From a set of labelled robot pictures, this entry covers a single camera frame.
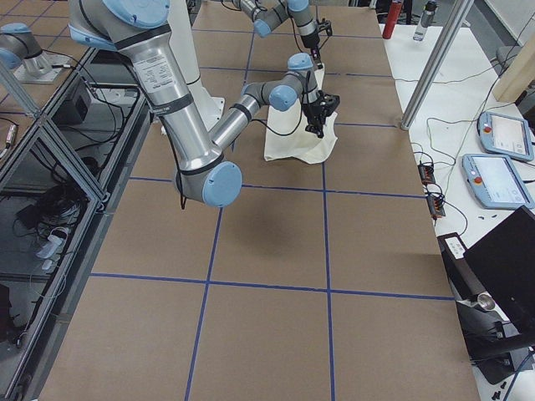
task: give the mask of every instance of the metal pole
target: metal pole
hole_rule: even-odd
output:
[[[416,85],[416,89],[407,104],[403,119],[401,120],[402,129],[409,129],[412,125],[448,50],[457,36],[457,32],[459,32],[473,3],[474,0],[456,0],[456,3],[453,5],[450,17],[436,41],[435,47],[433,48],[429,60],[427,60],[427,64],[424,67],[424,71],[421,74],[420,80]]]

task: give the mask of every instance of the robot label sticker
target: robot label sticker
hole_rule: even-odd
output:
[[[134,68],[145,90],[150,94],[176,84],[175,75],[163,54],[138,61],[134,63]]]

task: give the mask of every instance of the red bottle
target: red bottle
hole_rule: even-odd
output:
[[[403,0],[392,0],[392,4],[390,4],[390,10],[388,11],[388,17],[386,19],[385,29],[383,30],[383,39],[390,39],[392,37],[392,32],[394,32],[394,27],[398,22],[398,18],[400,17],[402,5]]]

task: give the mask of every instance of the brown table surface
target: brown table surface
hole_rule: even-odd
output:
[[[181,211],[155,124],[40,401],[478,399],[375,15],[319,14],[333,154],[265,162],[250,124],[227,152],[237,201]],[[280,77],[291,32],[203,3],[204,85],[228,106]]]

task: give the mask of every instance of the blue joint cap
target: blue joint cap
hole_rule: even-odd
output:
[[[0,28],[2,33],[31,33],[32,31],[28,28],[28,25],[25,23],[8,23]]]
[[[303,71],[313,68],[312,59],[306,53],[297,53],[288,59],[288,69],[292,71]]]
[[[308,7],[308,0],[288,0],[288,8],[292,13],[299,13]]]
[[[267,25],[262,19],[257,19],[254,23],[252,23],[252,25],[254,27],[254,32],[256,32],[260,38],[265,38],[272,32],[269,25]]]
[[[269,94],[269,103],[278,111],[286,111],[298,99],[295,90],[287,85],[276,86]]]
[[[89,46],[91,48],[99,48],[100,50],[108,50],[110,52],[116,52],[117,48],[109,40],[103,39],[100,36],[96,36],[92,33],[81,31],[69,25],[70,37],[77,43]]]
[[[167,21],[169,0],[102,0],[121,21],[136,28],[158,28]]]
[[[0,48],[0,63],[6,66],[7,69],[15,69],[19,67],[23,61],[17,54],[10,52],[6,48]]]
[[[202,187],[204,203],[214,207],[230,205],[242,190],[242,172],[230,161],[223,161],[210,171]]]

